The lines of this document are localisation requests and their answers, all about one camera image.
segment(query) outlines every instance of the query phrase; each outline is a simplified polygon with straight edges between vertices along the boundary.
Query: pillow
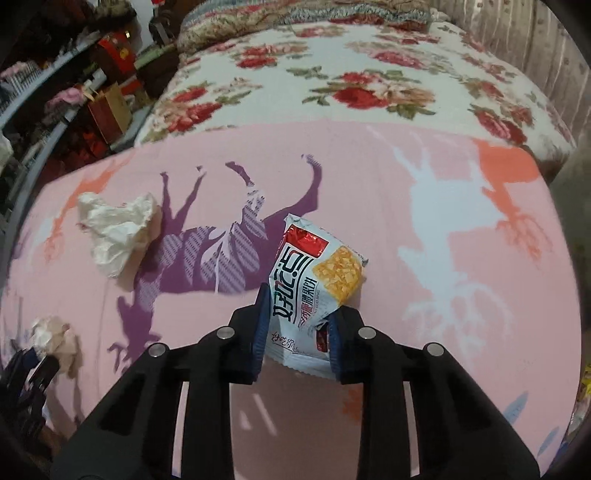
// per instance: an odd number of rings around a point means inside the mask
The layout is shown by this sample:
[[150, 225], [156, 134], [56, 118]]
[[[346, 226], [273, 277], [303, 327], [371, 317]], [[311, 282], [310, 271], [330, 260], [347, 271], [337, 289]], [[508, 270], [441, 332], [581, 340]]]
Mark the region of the pillow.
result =
[[197, 7], [183, 22], [177, 40], [179, 52], [193, 54], [210, 45], [278, 25], [328, 20], [426, 31], [430, 21], [426, 0], [208, 1], [210, 3]]

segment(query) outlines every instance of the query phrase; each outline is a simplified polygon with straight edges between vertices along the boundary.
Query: floral blanket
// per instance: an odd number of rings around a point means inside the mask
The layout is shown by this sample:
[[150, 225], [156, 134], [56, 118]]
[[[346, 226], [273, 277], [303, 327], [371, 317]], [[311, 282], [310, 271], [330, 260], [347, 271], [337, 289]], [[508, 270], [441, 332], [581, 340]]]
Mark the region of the floral blanket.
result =
[[461, 132], [522, 147], [538, 162], [574, 148], [541, 90], [460, 28], [341, 21], [277, 27], [186, 56], [137, 143], [323, 118]]

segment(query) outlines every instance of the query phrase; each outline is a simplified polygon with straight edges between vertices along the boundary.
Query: metal screw head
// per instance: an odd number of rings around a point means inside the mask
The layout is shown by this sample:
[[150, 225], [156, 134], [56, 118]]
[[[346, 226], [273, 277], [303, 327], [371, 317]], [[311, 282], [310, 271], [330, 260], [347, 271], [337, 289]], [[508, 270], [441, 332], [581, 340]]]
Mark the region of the metal screw head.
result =
[[445, 353], [445, 350], [438, 343], [429, 343], [429, 345], [427, 345], [427, 352], [433, 356], [442, 356]]
[[166, 345], [163, 343], [155, 343], [153, 345], [150, 345], [150, 348], [148, 348], [148, 353], [150, 354], [150, 356], [153, 356], [155, 358], [161, 356], [165, 351]]
[[221, 340], [228, 340], [234, 336], [234, 329], [232, 327], [222, 327], [217, 331], [217, 338]]
[[365, 340], [371, 340], [377, 335], [376, 331], [371, 327], [361, 327], [357, 333]]

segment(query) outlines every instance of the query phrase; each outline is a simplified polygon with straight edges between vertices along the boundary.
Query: orange deer print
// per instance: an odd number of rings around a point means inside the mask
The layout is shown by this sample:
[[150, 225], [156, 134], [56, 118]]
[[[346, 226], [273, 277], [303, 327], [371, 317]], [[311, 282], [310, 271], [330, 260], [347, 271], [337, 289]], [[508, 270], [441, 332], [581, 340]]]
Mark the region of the orange deer print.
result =
[[482, 191], [506, 216], [506, 220], [497, 224], [497, 229], [505, 234], [507, 243], [525, 249], [530, 258], [538, 262], [543, 249], [552, 250], [552, 243], [538, 222], [515, 205], [506, 189], [508, 183], [526, 183], [540, 178], [537, 165], [524, 150], [494, 147], [478, 140], [476, 143], [480, 169], [492, 187], [483, 187]]
[[347, 390], [347, 398], [343, 400], [343, 414], [354, 423], [361, 425], [363, 413], [363, 385], [354, 385]]
[[51, 233], [49, 237], [43, 242], [43, 254], [46, 263], [59, 258], [64, 250], [64, 238], [61, 231], [61, 226], [64, 223], [66, 214], [77, 207], [78, 196], [84, 192], [102, 192], [107, 184], [109, 183], [112, 176], [119, 171], [123, 166], [127, 165], [129, 161], [135, 155], [133, 150], [125, 159], [117, 163], [115, 159], [111, 160], [107, 168], [105, 168], [99, 176], [95, 178], [87, 178], [84, 176], [75, 190], [67, 198], [64, 206], [61, 208], [60, 214], [53, 220], [53, 226], [51, 227]]

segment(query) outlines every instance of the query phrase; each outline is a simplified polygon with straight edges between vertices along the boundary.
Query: red rose pattern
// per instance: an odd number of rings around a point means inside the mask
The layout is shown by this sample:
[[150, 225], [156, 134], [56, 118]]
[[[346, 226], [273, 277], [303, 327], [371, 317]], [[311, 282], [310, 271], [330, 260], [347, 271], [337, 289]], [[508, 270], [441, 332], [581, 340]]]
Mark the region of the red rose pattern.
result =
[[472, 38], [472, 35], [470, 35], [469, 33], [462, 34], [462, 43], [464, 45], [468, 45], [469, 47], [474, 48], [474, 50], [480, 53], [486, 52], [485, 46], [482, 43], [474, 40], [474, 38]]
[[305, 28], [304, 30], [300, 30], [298, 33], [295, 34], [296, 37], [301, 38], [312, 38], [312, 37], [321, 37], [323, 30], [319, 30], [318, 28]]
[[207, 93], [207, 90], [203, 87], [191, 87], [185, 92], [181, 92], [172, 98], [173, 102], [187, 103], [193, 100], [197, 100]]
[[384, 61], [386, 63], [393, 63], [395, 65], [400, 65], [401, 67], [411, 67], [413, 69], [422, 70], [424, 68], [423, 64], [419, 59], [415, 59], [408, 55], [404, 55], [397, 51], [381, 51], [379, 53], [375, 53], [372, 55], [372, 58]]
[[480, 124], [494, 137], [502, 138], [515, 145], [522, 145], [527, 142], [527, 137], [521, 131], [521, 128], [513, 122], [503, 120], [495, 113], [484, 109], [475, 110], [474, 114]]
[[200, 60], [201, 60], [201, 57], [193, 57], [192, 59], [189, 59], [186, 62], [184, 62], [184, 64], [182, 66], [187, 67], [189, 65], [192, 65], [193, 63], [197, 63]]
[[483, 80], [480, 83], [480, 86], [484, 93], [487, 94], [489, 97], [503, 98], [505, 96], [492, 82], [487, 82], [486, 80]]
[[357, 83], [361, 85], [367, 85], [375, 80], [373, 75], [365, 73], [349, 72], [344, 73], [340, 76], [340, 79], [347, 83]]
[[242, 52], [245, 57], [263, 57], [273, 53], [272, 45], [261, 45], [259, 47], [250, 47]]
[[186, 132], [193, 125], [200, 124], [212, 117], [212, 113], [222, 107], [221, 103], [209, 102], [193, 105], [184, 112], [184, 115], [176, 116], [168, 125], [169, 132]]
[[531, 109], [528, 106], [516, 105], [511, 110], [511, 117], [516, 123], [523, 122], [528, 127], [534, 125], [534, 118], [531, 115]]
[[439, 37], [432, 37], [431, 35], [417, 34], [417, 33], [408, 32], [408, 31], [403, 31], [403, 32], [404, 32], [403, 37], [397, 37], [396, 35], [376, 35], [376, 37], [380, 38], [382, 40], [385, 40], [385, 41], [399, 43], [401, 45], [419, 45], [421, 42], [426, 42], [426, 43], [441, 42], [441, 38], [439, 38]]
[[226, 50], [230, 50], [230, 48], [234, 48], [236, 46], [235, 43], [218, 43], [217, 45], [214, 45], [213, 47], [209, 47], [207, 49], [208, 53], [217, 53], [217, 52], [221, 52], [221, 51], [226, 51]]
[[236, 63], [242, 69], [260, 69], [268, 66], [277, 65], [277, 60], [274, 57], [247, 57]]
[[503, 65], [497, 65], [495, 63], [486, 63], [483, 65], [483, 68], [485, 72], [492, 75], [499, 82], [508, 83], [508, 81], [503, 77], [503, 74], [506, 72], [506, 68]]
[[466, 60], [469, 64], [474, 65], [475, 67], [482, 67], [483, 62], [482, 60], [475, 59], [472, 55], [464, 54], [462, 58]]
[[346, 103], [349, 108], [358, 110], [367, 110], [374, 107], [386, 107], [389, 102], [379, 99], [372, 92], [368, 92], [359, 87], [349, 87], [339, 90], [333, 95], [333, 98], [341, 103]]

